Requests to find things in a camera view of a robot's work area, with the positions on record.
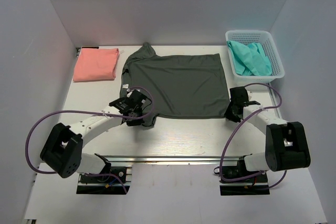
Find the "dark grey t-shirt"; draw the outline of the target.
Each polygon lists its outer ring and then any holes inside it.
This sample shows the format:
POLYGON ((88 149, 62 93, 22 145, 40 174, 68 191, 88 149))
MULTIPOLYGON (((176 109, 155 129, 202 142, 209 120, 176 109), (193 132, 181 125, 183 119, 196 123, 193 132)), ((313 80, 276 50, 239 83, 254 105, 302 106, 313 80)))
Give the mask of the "dark grey t-shirt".
POLYGON ((156 118, 219 119, 229 105, 229 94, 219 54, 159 56, 147 42, 126 60, 122 84, 141 87, 153 106, 142 122, 153 127, 156 118))

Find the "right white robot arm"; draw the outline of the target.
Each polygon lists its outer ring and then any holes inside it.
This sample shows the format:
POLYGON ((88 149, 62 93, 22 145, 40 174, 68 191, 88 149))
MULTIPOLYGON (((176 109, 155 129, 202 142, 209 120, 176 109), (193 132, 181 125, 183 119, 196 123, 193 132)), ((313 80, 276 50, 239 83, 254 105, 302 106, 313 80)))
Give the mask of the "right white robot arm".
POLYGON ((276 117, 259 102, 249 98, 246 87, 230 89, 230 103, 225 112, 229 121, 248 122, 266 137, 265 151, 240 159, 238 177, 247 182, 256 172, 273 172, 306 168, 311 164, 304 126, 300 122, 287 122, 276 117))

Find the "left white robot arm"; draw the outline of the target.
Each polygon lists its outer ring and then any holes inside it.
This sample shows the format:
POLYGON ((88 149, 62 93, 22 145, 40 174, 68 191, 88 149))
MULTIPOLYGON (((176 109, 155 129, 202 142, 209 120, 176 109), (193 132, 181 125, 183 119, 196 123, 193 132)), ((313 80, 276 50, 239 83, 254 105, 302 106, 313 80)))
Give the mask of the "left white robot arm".
POLYGON ((82 149, 94 138, 122 124, 137 126, 149 116, 144 113, 146 104, 153 98, 140 89, 127 90, 127 95, 110 102, 100 112, 71 111, 89 114, 78 123, 56 124, 40 153, 40 158, 60 177, 68 178, 73 173, 93 174, 101 182, 110 178, 111 164, 99 154, 83 153, 82 149))

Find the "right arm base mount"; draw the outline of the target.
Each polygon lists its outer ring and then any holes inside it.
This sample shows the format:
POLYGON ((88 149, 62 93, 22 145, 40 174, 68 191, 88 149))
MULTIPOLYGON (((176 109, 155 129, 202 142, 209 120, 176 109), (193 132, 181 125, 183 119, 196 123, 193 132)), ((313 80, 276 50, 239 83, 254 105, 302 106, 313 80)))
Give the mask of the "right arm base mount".
POLYGON ((219 178, 219 191, 221 196, 257 196, 269 195, 268 177, 265 173, 254 177, 257 172, 249 172, 244 158, 224 159, 223 165, 213 169, 214 175, 219 178))

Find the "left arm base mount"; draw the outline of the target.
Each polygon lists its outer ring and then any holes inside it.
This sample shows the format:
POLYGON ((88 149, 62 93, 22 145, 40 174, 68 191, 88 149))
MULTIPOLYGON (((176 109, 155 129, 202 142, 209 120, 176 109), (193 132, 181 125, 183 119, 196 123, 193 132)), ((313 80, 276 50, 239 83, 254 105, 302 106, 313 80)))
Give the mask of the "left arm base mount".
POLYGON ((132 167, 115 165, 99 154, 96 156, 104 162, 100 176, 79 175, 76 194, 78 195, 126 195, 131 186, 132 167))

